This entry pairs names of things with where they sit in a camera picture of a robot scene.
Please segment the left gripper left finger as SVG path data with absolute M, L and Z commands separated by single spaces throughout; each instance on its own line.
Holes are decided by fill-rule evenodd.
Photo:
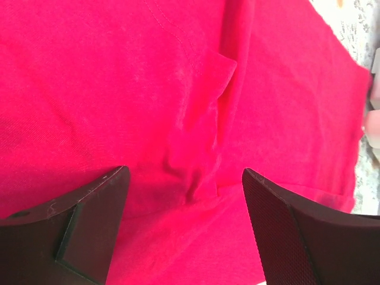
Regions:
M 119 166 L 1 220 L 1 284 L 105 284 L 130 182 Z

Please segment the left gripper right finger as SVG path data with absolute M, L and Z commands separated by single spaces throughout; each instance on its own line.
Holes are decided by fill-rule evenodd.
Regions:
M 379 284 L 379 217 L 333 210 L 252 169 L 242 184 L 267 284 Z

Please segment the magenta t shirt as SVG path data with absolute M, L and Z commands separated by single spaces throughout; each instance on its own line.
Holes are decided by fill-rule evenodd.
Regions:
M 126 165 L 108 284 L 260 283 L 243 170 L 351 212 L 369 82 L 308 1 L 2 1 L 1 216 Z

